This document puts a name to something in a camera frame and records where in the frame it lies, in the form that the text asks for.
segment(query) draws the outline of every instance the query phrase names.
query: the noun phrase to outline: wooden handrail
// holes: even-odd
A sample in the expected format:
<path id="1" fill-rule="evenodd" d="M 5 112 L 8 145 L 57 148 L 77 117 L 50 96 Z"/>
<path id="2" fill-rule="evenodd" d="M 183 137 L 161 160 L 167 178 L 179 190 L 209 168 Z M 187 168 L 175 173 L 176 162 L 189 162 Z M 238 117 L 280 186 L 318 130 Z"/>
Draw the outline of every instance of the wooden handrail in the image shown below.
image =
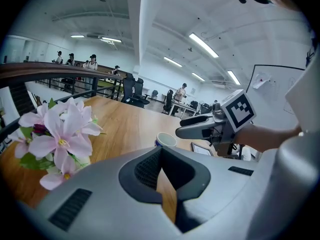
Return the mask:
<path id="1" fill-rule="evenodd" d="M 23 62 L 0 65 L 0 88 L 45 78 L 91 77 L 122 80 L 123 77 L 98 70 L 47 62 Z"/>

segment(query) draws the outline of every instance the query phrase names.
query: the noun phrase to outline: white shirt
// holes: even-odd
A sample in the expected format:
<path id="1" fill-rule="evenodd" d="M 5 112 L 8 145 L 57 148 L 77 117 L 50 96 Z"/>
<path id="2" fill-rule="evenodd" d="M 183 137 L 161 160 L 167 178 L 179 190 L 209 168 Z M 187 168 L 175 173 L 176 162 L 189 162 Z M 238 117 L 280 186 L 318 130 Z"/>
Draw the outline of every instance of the white shirt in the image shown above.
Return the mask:
<path id="1" fill-rule="evenodd" d="M 183 88 L 179 88 L 178 90 L 176 90 L 175 92 L 175 99 L 179 102 L 182 101 L 182 98 L 186 95 L 186 90 Z"/>
<path id="2" fill-rule="evenodd" d="M 61 62 L 61 56 L 59 56 L 59 57 L 56 59 L 55 63 L 60 64 L 60 62 Z"/>
<path id="3" fill-rule="evenodd" d="M 95 62 L 95 63 L 91 64 L 91 61 L 89 61 L 87 69 L 97 70 L 98 69 L 98 63 Z"/>

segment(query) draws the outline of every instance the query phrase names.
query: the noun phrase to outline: whiteboard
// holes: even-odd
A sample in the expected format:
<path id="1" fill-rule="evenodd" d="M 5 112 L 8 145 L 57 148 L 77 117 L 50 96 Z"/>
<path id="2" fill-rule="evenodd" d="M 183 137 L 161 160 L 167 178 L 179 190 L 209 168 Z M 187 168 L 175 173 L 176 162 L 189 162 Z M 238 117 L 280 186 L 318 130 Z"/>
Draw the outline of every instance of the whiteboard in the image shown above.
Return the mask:
<path id="1" fill-rule="evenodd" d="M 256 118 L 253 120 L 254 124 L 277 130 L 289 130 L 298 124 L 285 94 L 303 72 L 304 69 L 296 67 L 254 65 L 251 80 L 246 90 L 256 112 Z M 253 84 L 259 73 L 270 76 L 270 80 L 255 89 Z"/>

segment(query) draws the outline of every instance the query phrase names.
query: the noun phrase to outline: staircase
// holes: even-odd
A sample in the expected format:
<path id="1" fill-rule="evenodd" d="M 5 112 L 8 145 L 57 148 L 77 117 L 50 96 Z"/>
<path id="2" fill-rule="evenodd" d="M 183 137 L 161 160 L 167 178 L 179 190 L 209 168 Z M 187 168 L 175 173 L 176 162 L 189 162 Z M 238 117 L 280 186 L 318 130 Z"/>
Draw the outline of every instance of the staircase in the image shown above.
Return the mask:
<path id="1" fill-rule="evenodd" d="M 16 110 L 18 111 L 20 117 L 28 112 L 35 109 L 25 83 L 20 83 L 16 85 L 9 86 L 10 93 L 13 99 Z"/>

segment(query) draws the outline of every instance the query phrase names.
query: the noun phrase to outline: green leaf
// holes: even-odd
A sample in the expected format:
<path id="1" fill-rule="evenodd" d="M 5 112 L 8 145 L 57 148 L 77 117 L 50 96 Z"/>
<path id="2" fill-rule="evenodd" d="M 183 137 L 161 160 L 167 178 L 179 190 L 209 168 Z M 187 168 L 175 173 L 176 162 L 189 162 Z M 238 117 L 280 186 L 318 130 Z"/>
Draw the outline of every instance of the green leaf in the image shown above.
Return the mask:
<path id="1" fill-rule="evenodd" d="M 55 102 L 54 102 L 54 99 L 51 98 L 51 99 L 50 99 L 50 102 L 49 102 L 49 104 L 48 104 L 48 108 L 51 109 L 51 108 L 53 108 L 55 105 L 57 105 L 57 103 L 55 103 Z"/>
<path id="2" fill-rule="evenodd" d="M 20 130 L 21 130 L 22 134 L 24 135 L 24 137 L 26 139 L 31 139 L 32 140 L 31 133 L 34 131 L 33 127 L 22 127 L 22 126 L 20 126 Z"/>
<path id="3" fill-rule="evenodd" d="M 40 160 L 36 160 L 36 157 L 28 152 L 20 159 L 20 165 L 31 170 L 46 170 L 54 167 L 55 163 L 47 160 L 45 157 Z"/>

